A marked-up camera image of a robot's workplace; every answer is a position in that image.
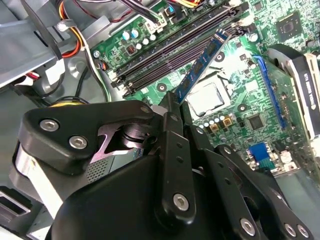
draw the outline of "cable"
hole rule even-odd
[[[59,4],[58,12],[59,12],[60,19],[61,20],[68,19],[68,17],[66,17],[66,10],[65,10],[65,6],[64,6],[64,1],[61,0],[58,2],[58,4]],[[73,27],[71,27],[70,30],[72,31],[72,33],[74,34],[74,36],[76,38],[76,47],[74,50],[64,53],[62,55],[63,58],[70,58],[70,57],[77,55],[80,52],[81,47],[83,46],[82,39],[79,36],[79,34],[77,33],[77,31]]]
[[[86,9],[84,9],[80,3],[78,3],[76,0],[72,0],[74,2],[75,5],[77,5],[84,13],[86,13],[87,15],[89,15],[90,17],[94,18],[94,19],[98,19],[96,16],[94,16],[93,14],[91,14],[90,12],[88,12]]]
[[[130,0],[119,0],[119,2],[124,4],[129,9],[132,9],[133,11],[135,11],[136,13],[141,15],[143,18],[145,18],[145,19],[147,19],[147,20],[149,20],[149,21],[151,21],[153,23],[157,23],[158,22],[158,18],[155,17],[151,12],[149,12],[148,8],[147,8],[148,10],[145,10],[144,8],[141,7],[141,5],[135,4],[137,2],[135,2],[135,1],[133,2],[133,1],[130,1]]]
[[[83,83],[84,83],[84,80],[85,80],[85,77],[86,77],[88,71],[89,71],[89,68],[86,66],[85,69],[83,70],[81,76],[80,76],[80,79],[79,79],[79,82],[78,82],[78,86],[76,87],[76,91],[75,91],[75,96],[76,97],[80,96],[80,93],[81,93],[81,90],[82,90],[82,86],[83,86]]]
[[[89,104],[88,101],[86,101],[83,98],[78,97],[78,96],[63,96],[63,97],[60,97],[58,100],[54,101],[53,103],[51,103],[50,106],[59,104],[64,101],[72,101],[72,102],[78,102],[78,103],[82,103],[82,104]]]

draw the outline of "electronic components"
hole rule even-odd
[[[148,32],[150,34],[162,32],[164,30],[164,27],[167,26],[167,24],[168,24],[166,21],[166,18],[162,12],[159,12],[158,15],[160,16],[161,19],[159,20],[159,22],[157,24],[154,22],[151,22],[149,20],[144,23],[146,29],[148,30]]]
[[[300,117],[305,122],[310,139],[314,139],[320,134],[320,73],[316,56],[311,53],[303,55],[289,46],[276,44],[268,49],[268,57],[273,62],[276,60],[279,68],[292,76],[297,89],[296,98],[300,99],[304,113]]]
[[[132,29],[131,31],[131,36],[136,39],[137,37],[139,37],[139,32],[137,29]]]
[[[257,3],[255,3],[254,4],[254,9],[256,10],[256,11],[259,11],[259,10],[261,10],[262,9],[262,4],[261,4],[261,2],[257,2]]]
[[[176,12],[175,12],[175,10],[174,10],[174,8],[172,6],[167,7],[164,10],[164,12],[168,17],[174,17],[176,15]]]
[[[122,38],[123,38],[123,40],[128,41],[128,40],[130,39],[130,33],[129,33],[129,31],[124,31],[124,32],[122,33]]]
[[[149,44],[149,39],[148,39],[148,38],[144,38],[144,39],[142,40],[142,44],[143,44],[143,45],[148,45],[148,44]]]
[[[133,45],[129,45],[126,47],[126,51],[128,52],[129,55],[133,55],[136,52],[136,49]]]
[[[295,11],[284,19],[276,22],[275,26],[281,42],[302,33],[301,20],[298,11]]]
[[[138,42],[138,43],[135,45],[135,49],[141,50],[141,49],[142,49],[142,44],[141,44],[140,42]]]
[[[155,40],[157,39],[157,37],[156,37],[156,35],[151,34],[149,39],[150,39],[151,41],[155,41]]]
[[[192,88],[200,80],[201,76],[230,38],[231,35],[222,29],[217,29],[215,34],[213,34],[213,37],[204,48],[202,54],[195,60],[191,69],[175,90],[180,104],[186,99]]]
[[[257,130],[264,126],[260,114],[249,117],[248,121],[252,130]]]

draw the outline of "blue pcie slot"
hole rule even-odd
[[[194,61],[192,67],[175,90],[180,105],[184,102],[192,88],[197,84],[201,76],[206,72],[207,68],[211,65],[230,38],[231,35],[222,29],[217,29],[213,34],[208,45]]]
[[[286,127],[286,122],[285,122],[284,118],[282,117],[279,103],[278,103],[276,95],[275,95],[275,93],[274,93],[274,91],[272,89],[272,84],[271,84],[271,81],[270,81],[270,79],[268,77],[268,70],[267,70],[266,63],[265,63],[264,59],[261,56],[254,55],[253,57],[257,60],[257,62],[259,64],[259,67],[261,69],[262,76],[263,76],[263,79],[264,79],[264,82],[265,82],[265,85],[266,85],[266,89],[268,90],[271,102],[272,102],[272,104],[274,106],[274,109],[275,109],[275,114],[276,114],[276,116],[278,118],[278,121],[280,123],[281,128],[284,129]]]

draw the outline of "metal screw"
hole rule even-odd
[[[292,236],[292,237],[296,237],[296,231],[292,228],[292,226],[290,226],[288,223],[284,224],[285,230]]]
[[[51,119],[45,119],[40,122],[40,128],[48,132],[57,131],[59,128],[59,124]]]
[[[305,230],[305,228],[301,225],[297,225],[299,232],[305,237],[305,238],[309,238],[309,233],[307,232],[307,230]]]
[[[100,52],[99,51],[94,51],[93,52],[93,57],[96,58],[96,59],[100,58]]]
[[[256,235],[256,230],[254,228],[254,226],[252,225],[252,223],[246,219],[246,218],[241,218],[240,219],[240,223],[241,223],[241,227],[243,228],[243,230],[249,234],[250,236],[254,236]]]
[[[88,145],[88,142],[82,136],[72,136],[69,139],[69,144],[74,149],[85,149]]]
[[[200,128],[200,127],[197,127],[196,128],[196,131],[200,134],[204,134],[204,131]]]
[[[173,196],[173,203],[181,211],[187,211],[189,209],[189,202],[187,198],[180,193],[176,193]]]
[[[171,117],[174,121],[176,121],[176,122],[178,121],[178,118],[177,118],[175,115],[171,115],[170,117]]]
[[[140,109],[145,113],[149,113],[150,112],[149,109],[146,108],[145,106],[140,107]]]
[[[225,150],[225,152],[226,152],[227,154],[231,154],[231,151],[230,151],[230,149],[229,149],[229,148],[224,147],[224,150]]]

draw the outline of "hex bolt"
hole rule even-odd
[[[69,139],[69,144],[74,149],[85,149],[88,145],[87,140],[82,136],[72,136]]]
[[[48,132],[54,132],[59,129],[59,124],[51,119],[44,119],[40,122],[40,128]]]
[[[176,193],[173,196],[174,205],[181,211],[187,211],[189,209],[189,202],[185,196],[180,193]]]

